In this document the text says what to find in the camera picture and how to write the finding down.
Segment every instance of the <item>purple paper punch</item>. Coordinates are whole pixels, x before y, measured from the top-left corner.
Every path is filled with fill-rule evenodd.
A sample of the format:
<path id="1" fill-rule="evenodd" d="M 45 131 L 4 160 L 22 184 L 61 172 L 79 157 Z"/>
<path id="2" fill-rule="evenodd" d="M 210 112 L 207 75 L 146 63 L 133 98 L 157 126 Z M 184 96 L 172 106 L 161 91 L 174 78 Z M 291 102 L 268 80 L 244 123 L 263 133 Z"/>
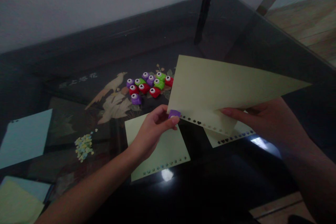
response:
<path id="1" fill-rule="evenodd" d="M 177 110 L 170 110 L 168 119 L 169 119 L 170 117 L 173 117 L 173 116 L 180 117 L 180 116 L 181 116 L 181 113 L 178 112 Z"/>

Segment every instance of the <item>bird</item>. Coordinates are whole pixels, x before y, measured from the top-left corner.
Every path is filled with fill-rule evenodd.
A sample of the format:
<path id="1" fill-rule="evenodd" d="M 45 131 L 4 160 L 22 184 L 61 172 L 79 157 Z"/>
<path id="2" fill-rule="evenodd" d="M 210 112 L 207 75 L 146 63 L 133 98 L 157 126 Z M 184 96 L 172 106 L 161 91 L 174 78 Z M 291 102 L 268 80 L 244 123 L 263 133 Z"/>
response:
<path id="1" fill-rule="evenodd" d="M 85 110 L 87 110 L 93 103 L 100 102 L 100 100 L 112 89 L 113 93 L 116 92 L 116 89 L 120 86 L 120 84 L 124 80 L 124 75 L 127 74 L 127 72 L 121 72 L 117 74 L 117 77 L 110 81 L 102 91 L 100 91 L 96 97 L 86 106 Z"/>

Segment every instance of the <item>table top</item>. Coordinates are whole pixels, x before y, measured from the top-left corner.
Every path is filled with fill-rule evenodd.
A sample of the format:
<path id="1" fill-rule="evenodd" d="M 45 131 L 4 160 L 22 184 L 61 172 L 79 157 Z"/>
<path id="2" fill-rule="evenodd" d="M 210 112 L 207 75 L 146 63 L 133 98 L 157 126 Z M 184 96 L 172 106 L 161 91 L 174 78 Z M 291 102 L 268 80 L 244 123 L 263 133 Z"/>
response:
<path id="1" fill-rule="evenodd" d="M 53 116 L 44 154 L 1 169 L 1 177 L 54 183 L 50 199 L 62 195 L 124 151 L 125 121 L 168 104 L 170 90 L 158 99 L 145 97 L 141 107 L 116 104 L 112 109 L 106 100 L 118 93 L 125 95 L 122 100 L 128 99 L 126 80 L 145 71 L 173 75 L 179 54 L 313 83 L 284 99 L 312 139 L 336 160 L 331 141 L 335 118 L 327 112 L 335 108 L 331 98 L 335 70 L 239 0 L 212 0 L 203 39 L 194 45 L 201 1 L 188 0 L 3 54 L 1 138 L 11 120 L 50 108 Z M 111 81 L 117 84 L 104 89 Z M 101 100 L 85 109 L 102 91 Z M 221 197 L 222 206 L 239 202 L 252 209 L 298 190 L 282 161 L 253 144 L 251 137 L 213 149 L 202 127 L 187 121 L 179 126 L 191 161 L 172 167 L 174 177 L 168 182 L 160 173 L 135 182 L 128 179 L 102 209 L 127 207 L 129 202 L 150 205 L 153 200 L 160 205 L 197 206 L 210 203 L 210 195 Z M 80 163 L 74 141 L 95 129 L 94 155 Z"/>

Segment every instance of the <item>paper confetti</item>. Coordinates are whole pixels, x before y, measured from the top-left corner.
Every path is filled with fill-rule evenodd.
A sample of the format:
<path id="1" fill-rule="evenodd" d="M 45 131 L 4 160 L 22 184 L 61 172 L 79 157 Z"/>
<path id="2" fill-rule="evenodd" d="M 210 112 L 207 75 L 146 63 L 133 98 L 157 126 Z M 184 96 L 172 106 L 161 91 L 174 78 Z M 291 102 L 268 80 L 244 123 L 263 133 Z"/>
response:
<path id="1" fill-rule="evenodd" d="M 91 134 L 86 134 L 80 138 L 77 138 L 77 140 L 75 141 L 77 158 L 81 163 L 83 162 L 83 160 L 86 159 L 88 153 L 91 153 L 91 155 L 94 154 L 93 149 L 91 148 L 91 138 Z"/>

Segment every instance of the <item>light green paper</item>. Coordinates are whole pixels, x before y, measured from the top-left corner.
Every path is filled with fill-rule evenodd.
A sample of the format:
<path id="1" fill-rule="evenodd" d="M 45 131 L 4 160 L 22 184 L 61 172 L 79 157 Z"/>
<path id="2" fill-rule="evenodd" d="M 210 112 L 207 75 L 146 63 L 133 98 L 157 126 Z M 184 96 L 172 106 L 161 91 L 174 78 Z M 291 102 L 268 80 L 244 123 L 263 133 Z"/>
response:
<path id="1" fill-rule="evenodd" d="M 13 181 L 0 189 L 0 224 L 34 223 L 44 204 Z"/>
<path id="2" fill-rule="evenodd" d="M 233 142 L 235 140 L 238 140 L 238 139 L 256 134 L 252 128 L 250 128 L 246 124 L 244 124 L 242 122 L 239 122 L 239 121 L 235 125 L 235 127 L 234 127 L 230 136 L 224 136 L 222 134 L 219 134 L 216 131 L 212 131 L 212 130 L 206 129 L 206 128 L 204 128 L 204 131 L 205 131 L 205 133 L 208 137 L 208 140 L 209 140 L 209 142 L 210 142 L 210 144 L 213 148 L 216 148 L 218 146 L 228 144 L 228 143 Z"/>
<path id="3" fill-rule="evenodd" d="M 125 122 L 128 146 L 134 141 L 146 115 Z M 169 129 L 161 135 L 151 156 L 142 162 L 131 174 L 132 181 L 190 161 L 190 156 L 182 138 L 180 128 L 178 125 L 176 127 L 176 131 Z"/>
<path id="4" fill-rule="evenodd" d="M 220 108 L 246 109 L 310 85 L 247 66 L 185 55 L 178 58 L 168 112 L 178 110 L 182 119 L 227 136 L 237 121 Z"/>

